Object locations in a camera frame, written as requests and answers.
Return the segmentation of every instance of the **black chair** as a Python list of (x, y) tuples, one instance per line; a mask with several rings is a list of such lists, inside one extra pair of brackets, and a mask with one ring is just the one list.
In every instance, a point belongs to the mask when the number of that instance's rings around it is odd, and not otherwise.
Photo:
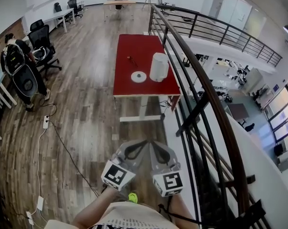
[[(54, 4), (54, 10), (56, 12), (62, 11), (61, 6), (60, 6), (60, 4), (58, 2), (56, 2)], [(69, 13), (69, 14), (65, 15), (65, 22), (71, 23), (71, 20), (72, 20), (72, 13)]]
[(78, 14), (80, 11), (82, 11), (83, 9), (82, 8), (78, 8), (77, 7), (77, 0), (69, 0), (67, 2), (68, 6), (70, 9), (74, 9), (74, 14), (75, 14), (75, 17), (80, 17), (82, 18), (83, 14)]
[(53, 65), (54, 62), (60, 63), (58, 59), (52, 60), (56, 53), (54, 46), (49, 40), (49, 25), (44, 25), (42, 20), (36, 21), (30, 26), (31, 32), (28, 34), (29, 40), (33, 46), (33, 49), (39, 49), (41, 47), (46, 48), (46, 57), (39, 61), (36, 67), (44, 67), (39, 71), (45, 71), (45, 79), (47, 79), (47, 71), (50, 68), (57, 68), (62, 70), (62, 67)]

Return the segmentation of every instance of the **stool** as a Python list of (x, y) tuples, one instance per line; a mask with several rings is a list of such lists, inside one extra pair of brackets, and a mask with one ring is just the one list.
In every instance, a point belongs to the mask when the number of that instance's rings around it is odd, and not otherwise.
[(145, 7), (145, 4), (149, 4), (149, 6), (151, 6), (151, 0), (148, 0), (148, 2), (147, 2), (147, 0), (145, 0), (145, 2), (144, 2), (144, 5), (143, 5), (143, 7), (142, 7), (142, 10), (143, 10), (143, 8)]

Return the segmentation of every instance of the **wooden floor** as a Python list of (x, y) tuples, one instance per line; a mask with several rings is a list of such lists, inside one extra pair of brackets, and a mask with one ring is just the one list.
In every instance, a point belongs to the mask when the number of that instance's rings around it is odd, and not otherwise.
[[(49, 103), (58, 110), (51, 121), (90, 184), (101, 191), (100, 175), (105, 162), (125, 141), (155, 139), (166, 143), (161, 121), (123, 123), (120, 116), (138, 115), (137, 99), (117, 101), (112, 98), (118, 36), (142, 34), (148, 30), (149, 9), (136, 5), (135, 20), (131, 10), (112, 10), (104, 23), (101, 5), (88, 7), (76, 25), (68, 24), (51, 33), (62, 71), (49, 71), (46, 83), (51, 89)], [(52, 106), (39, 108), (41, 95), (35, 95), (35, 112), (26, 112), (17, 96), (18, 105), (4, 111), (0, 124), (0, 191), (14, 228), (29, 228), (18, 214), (34, 212), (39, 195), (37, 177), (38, 138), (43, 132), (43, 118), (54, 111)], [(151, 100), (148, 114), (158, 114), (158, 100)], [(50, 124), (40, 141), (41, 196), (45, 198), (43, 216), (70, 222), (76, 213), (95, 199), (94, 193), (77, 173)], [(139, 176), (132, 184), (139, 201), (156, 208), (162, 201), (150, 178), (147, 157)], [(45, 222), (39, 213), (33, 216), (39, 226)]]

